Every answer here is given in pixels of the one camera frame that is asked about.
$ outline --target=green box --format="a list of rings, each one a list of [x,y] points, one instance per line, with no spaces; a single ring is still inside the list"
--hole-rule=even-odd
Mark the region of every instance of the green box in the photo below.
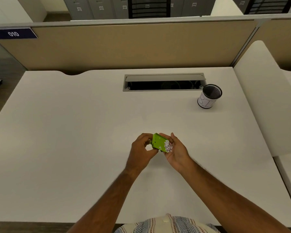
[[[155,133],[155,134],[153,134],[153,139],[150,142],[150,144],[152,145],[152,148],[159,149],[163,152],[167,152],[165,149],[165,144],[164,144],[166,140],[168,140],[168,139],[161,136],[158,133]]]

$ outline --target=locker number label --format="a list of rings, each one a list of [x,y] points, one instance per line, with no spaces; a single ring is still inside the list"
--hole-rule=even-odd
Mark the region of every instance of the locker number label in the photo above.
[[[31,28],[0,28],[0,39],[37,39]]]

